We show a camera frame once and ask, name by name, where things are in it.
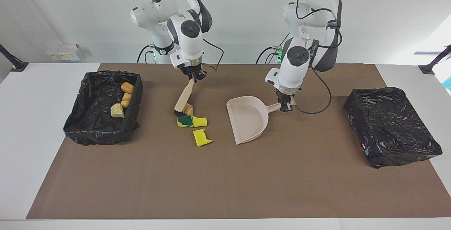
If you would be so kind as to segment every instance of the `beige dustpan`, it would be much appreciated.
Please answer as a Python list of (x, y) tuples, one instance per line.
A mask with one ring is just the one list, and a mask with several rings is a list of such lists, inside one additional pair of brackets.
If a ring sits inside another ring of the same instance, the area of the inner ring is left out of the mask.
[(260, 99), (243, 96), (227, 102), (235, 143), (242, 144), (259, 137), (268, 124), (268, 114), (280, 109), (280, 103), (266, 106)]

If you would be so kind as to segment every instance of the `brown paper surface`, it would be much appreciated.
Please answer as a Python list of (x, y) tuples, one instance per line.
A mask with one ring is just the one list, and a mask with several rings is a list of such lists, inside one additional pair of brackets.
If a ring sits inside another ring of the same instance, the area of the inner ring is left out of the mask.
[[(343, 108), (355, 88), (385, 83), (374, 65), (338, 64), (321, 75), (333, 97), (318, 115), (270, 113), (263, 135), (235, 145), (226, 102), (277, 103), (268, 65), (221, 65), (195, 84), (194, 115), (207, 117), (198, 148), (174, 105), (188, 82), (170, 65), (102, 64), (140, 73), (144, 92), (130, 142), (83, 146), (66, 138), (27, 219), (451, 217), (451, 198), (429, 161), (372, 168)], [(297, 103), (323, 108), (327, 90), (309, 71)]]

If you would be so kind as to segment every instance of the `white table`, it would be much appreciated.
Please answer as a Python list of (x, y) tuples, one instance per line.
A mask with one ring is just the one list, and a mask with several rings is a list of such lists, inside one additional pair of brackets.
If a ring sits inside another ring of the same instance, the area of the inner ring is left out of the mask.
[[(446, 229), (436, 219), (25, 220), (64, 139), (62, 127), (80, 81), (99, 64), (31, 63), (0, 84), (0, 229)], [(431, 160), (451, 190), (451, 97), (416, 66), (377, 65), (386, 84), (403, 89), (443, 155)]]

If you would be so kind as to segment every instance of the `electrical box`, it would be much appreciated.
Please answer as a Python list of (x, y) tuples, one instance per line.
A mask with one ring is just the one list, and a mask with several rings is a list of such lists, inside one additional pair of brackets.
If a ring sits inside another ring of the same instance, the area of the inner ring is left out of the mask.
[(84, 57), (78, 44), (63, 44), (49, 48), (47, 55), (53, 61), (80, 61)]

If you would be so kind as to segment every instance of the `black trash bag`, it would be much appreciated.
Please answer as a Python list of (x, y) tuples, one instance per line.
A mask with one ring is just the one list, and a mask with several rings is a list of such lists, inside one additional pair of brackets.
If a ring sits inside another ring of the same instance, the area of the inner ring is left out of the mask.
[(345, 108), (363, 152), (375, 168), (401, 166), (442, 154), (399, 88), (355, 89)]
[[(110, 108), (121, 102), (124, 82), (134, 85), (132, 99), (129, 107), (124, 108), (124, 118), (112, 118)], [(82, 145), (113, 145), (129, 141), (139, 126), (137, 115), (141, 98), (139, 74), (122, 71), (86, 73), (63, 130), (67, 137)]]

